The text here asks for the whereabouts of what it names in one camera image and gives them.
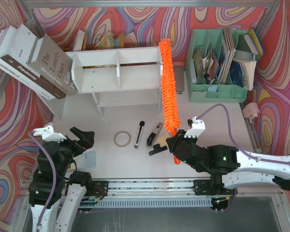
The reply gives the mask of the orange microfiber duster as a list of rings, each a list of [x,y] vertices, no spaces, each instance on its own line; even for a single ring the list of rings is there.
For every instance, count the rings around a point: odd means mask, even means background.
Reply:
[[[161,96],[163,104],[164,127],[174,137],[180,127],[178,116],[176,81],[174,77],[171,40],[163,39],[159,42],[162,59]]]

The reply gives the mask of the white black utility knife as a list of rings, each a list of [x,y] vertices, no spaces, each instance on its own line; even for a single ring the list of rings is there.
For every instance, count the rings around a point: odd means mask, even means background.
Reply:
[[[133,146],[135,149],[137,149],[139,147],[139,145],[140,145],[142,134],[143,134],[143,130],[144,130],[144,126],[145,126],[145,122],[144,121],[140,121],[138,130],[137,130],[137,134],[136,134],[136,138],[135,138],[135,141],[134,141],[134,146]]]

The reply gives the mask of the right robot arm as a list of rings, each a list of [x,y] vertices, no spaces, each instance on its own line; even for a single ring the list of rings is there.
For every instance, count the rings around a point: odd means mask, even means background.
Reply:
[[[228,145],[200,147],[197,138],[186,138],[185,133],[179,130],[166,140],[169,151],[196,172],[210,175],[212,195],[252,185],[273,185],[290,191],[290,154],[265,155]]]

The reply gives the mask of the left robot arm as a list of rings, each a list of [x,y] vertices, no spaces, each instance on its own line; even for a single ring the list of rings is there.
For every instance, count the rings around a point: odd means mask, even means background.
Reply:
[[[75,157],[94,145],[93,131],[70,128],[77,140],[56,132],[52,124],[28,133],[39,147],[38,166],[29,185],[34,232],[70,232],[82,198],[91,191],[91,174],[66,172]]]

